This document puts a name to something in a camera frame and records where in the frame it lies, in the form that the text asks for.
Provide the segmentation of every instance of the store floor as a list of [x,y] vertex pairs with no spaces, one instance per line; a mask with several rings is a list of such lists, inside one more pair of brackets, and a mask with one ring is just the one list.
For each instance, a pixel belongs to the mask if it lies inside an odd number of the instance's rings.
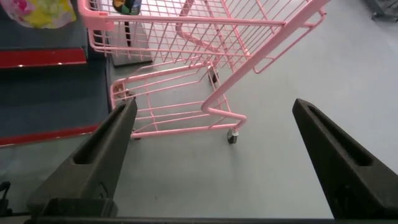
[[[228,92],[232,109],[248,117],[235,145],[226,130],[132,141],[114,196],[119,216],[331,218],[291,112],[296,98],[398,172],[398,24],[373,22],[361,0],[332,0],[325,10],[320,27]],[[113,78],[131,70],[119,68]],[[0,149],[11,207],[23,211],[86,138]]]

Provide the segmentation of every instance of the shopping cart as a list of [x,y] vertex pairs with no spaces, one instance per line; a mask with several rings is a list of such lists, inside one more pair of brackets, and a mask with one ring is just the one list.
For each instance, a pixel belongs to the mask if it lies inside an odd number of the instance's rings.
[[[96,51],[141,58],[152,52],[154,65],[110,89],[113,108],[137,101],[132,138],[225,128],[235,143],[246,117],[231,111],[226,91],[319,25],[328,1],[143,0],[141,15],[126,16],[111,0],[79,0],[79,12]],[[225,66],[231,74],[218,75]]]

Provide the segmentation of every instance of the cart wheel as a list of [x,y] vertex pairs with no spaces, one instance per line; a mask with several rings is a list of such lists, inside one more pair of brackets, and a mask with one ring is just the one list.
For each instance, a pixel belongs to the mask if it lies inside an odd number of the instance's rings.
[[235,144],[236,141],[238,140],[238,135],[239,133],[233,129],[228,130],[228,134],[227,134],[227,139],[228,139],[228,143],[230,144]]
[[379,16],[380,15],[377,12],[374,12],[371,19],[374,21],[375,18],[378,18]]
[[[135,129],[133,128],[132,131],[134,132]],[[141,138],[133,138],[134,140],[141,140]]]
[[133,91],[128,91],[127,93],[126,93],[126,95],[127,96],[134,96],[136,93],[134,93]]
[[210,76],[208,76],[209,81],[211,81],[213,83],[216,83],[218,81],[218,72],[217,72],[217,70],[214,72],[214,69],[212,69],[212,67],[209,67],[209,70],[210,70]]

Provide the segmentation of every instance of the floral package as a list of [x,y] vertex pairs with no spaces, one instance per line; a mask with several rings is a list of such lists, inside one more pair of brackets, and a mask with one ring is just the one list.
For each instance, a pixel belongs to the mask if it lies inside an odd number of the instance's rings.
[[70,0],[0,0],[0,4],[25,27],[56,29],[76,20]]

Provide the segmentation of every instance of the red stripe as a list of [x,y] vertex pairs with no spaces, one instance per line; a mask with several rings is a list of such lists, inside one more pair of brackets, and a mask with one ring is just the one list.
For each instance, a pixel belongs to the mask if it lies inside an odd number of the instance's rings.
[[47,132],[47,133],[37,133],[37,134],[27,134],[23,136],[13,136],[8,138],[0,138],[0,146],[10,145],[10,144],[26,144],[37,141],[51,140],[55,138],[66,138],[77,136],[79,134],[92,133],[98,125],[84,127],[84,128],[73,128],[64,129],[59,131]]
[[86,63],[83,49],[0,51],[0,68]]

